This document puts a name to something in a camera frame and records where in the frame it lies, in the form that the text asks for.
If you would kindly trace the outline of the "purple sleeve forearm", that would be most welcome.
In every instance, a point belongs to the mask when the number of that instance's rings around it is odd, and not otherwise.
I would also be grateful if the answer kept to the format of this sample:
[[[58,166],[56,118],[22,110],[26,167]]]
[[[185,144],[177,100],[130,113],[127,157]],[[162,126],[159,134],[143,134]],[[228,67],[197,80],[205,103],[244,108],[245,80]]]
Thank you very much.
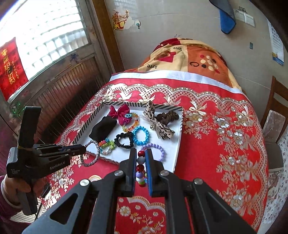
[[[22,233],[31,223],[16,222],[11,220],[12,216],[15,216],[21,211],[19,206],[13,205],[8,201],[4,194],[4,176],[1,175],[1,233]]]

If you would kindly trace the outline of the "left hand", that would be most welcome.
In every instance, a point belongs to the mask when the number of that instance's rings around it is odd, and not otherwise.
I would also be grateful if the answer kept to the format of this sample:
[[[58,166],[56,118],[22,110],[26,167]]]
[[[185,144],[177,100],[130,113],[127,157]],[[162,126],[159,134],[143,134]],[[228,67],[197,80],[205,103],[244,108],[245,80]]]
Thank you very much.
[[[36,197],[39,197],[43,192],[44,186],[47,184],[48,180],[46,177],[38,179],[33,185],[33,191],[36,194]],[[20,178],[8,178],[4,177],[3,182],[3,194],[7,200],[13,205],[19,205],[20,201],[17,197],[17,192],[29,193],[31,187]]]

